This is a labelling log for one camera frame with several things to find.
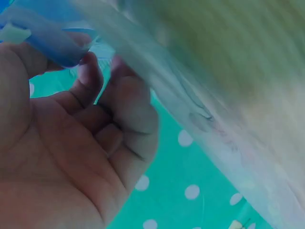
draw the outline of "polka dot fabric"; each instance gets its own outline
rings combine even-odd
[[[109,65],[100,67],[107,83]],[[74,69],[35,77],[29,84],[31,97],[67,90],[75,79]],[[154,93],[152,104],[161,125],[156,160],[108,229],[271,229]]]

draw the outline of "blue plastic item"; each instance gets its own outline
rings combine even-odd
[[[67,0],[1,1],[0,40],[27,42],[63,67],[76,66],[97,33]]]

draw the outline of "teal polka dot background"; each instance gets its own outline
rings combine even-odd
[[[109,60],[101,60],[105,84]],[[30,80],[31,97],[67,90],[76,69]],[[160,115],[158,154],[108,229],[271,229],[152,92]]]

